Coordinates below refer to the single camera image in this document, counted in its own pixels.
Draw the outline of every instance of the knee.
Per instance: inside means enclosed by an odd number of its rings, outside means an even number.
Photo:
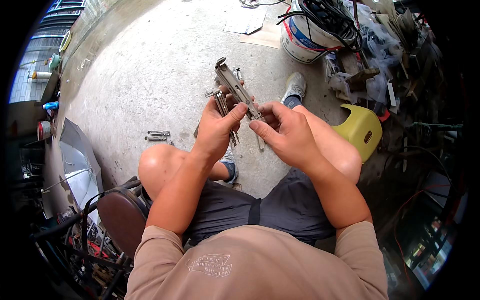
[[[143,151],[138,164],[138,174],[149,173],[153,169],[158,169],[166,164],[175,156],[177,148],[171,145],[159,144]]]
[[[361,156],[358,150],[351,145],[348,153],[344,157],[339,171],[342,172],[353,184],[357,184],[361,173]]]

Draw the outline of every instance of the concrete floor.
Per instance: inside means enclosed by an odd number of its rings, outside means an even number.
[[[305,107],[330,125],[341,124],[347,113],[325,82],[324,62],[302,65],[282,49],[240,43],[240,34],[223,31],[228,12],[239,7],[237,0],[120,0],[63,66],[51,163],[61,166],[58,138],[65,117],[90,139],[105,189],[137,175],[142,151],[158,143],[144,140],[149,130],[169,130],[175,146],[189,151],[222,56],[241,67],[247,90],[260,104],[279,100],[290,74],[302,72]],[[259,9],[267,11],[265,22],[276,23],[287,8]],[[246,118],[238,134],[237,182],[244,192],[265,197],[289,167],[268,146],[260,152]],[[52,174],[59,171],[51,168]],[[71,205],[64,199],[53,207]]]

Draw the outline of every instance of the sock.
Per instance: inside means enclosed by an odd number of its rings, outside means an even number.
[[[290,95],[288,96],[283,104],[288,107],[289,109],[294,108],[295,106],[302,105],[301,103],[301,96],[299,95]]]
[[[224,180],[225,182],[231,181],[235,177],[235,164],[234,163],[227,163],[224,161],[221,161],[222,164],[224,164],[227,167],[228,170],[228,179]]]

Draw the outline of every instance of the person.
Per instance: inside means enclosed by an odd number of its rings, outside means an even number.
[[[238,174],[229,132],[245,104],[222,118],[211,98],[189,153],[156,145],[142,154],[139,177],[154,202],[125,299],[388,298],[372,216],[356,187],[360,155],[302,105],[305,91],[293,73],[280,102],[258,107],[266,122],[250,122],[292,166],[262,200],[214,182]],[[312,246],[332,235],[334,255]],[[196,246],[185,252],[187,240]]]

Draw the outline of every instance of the beige t-shirt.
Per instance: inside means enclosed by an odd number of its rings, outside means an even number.
[[[225,230],[183,252],[179,237],[145,229],[125,299],[387,299],[373,225],[347,228],[335,255],[275,229]]]

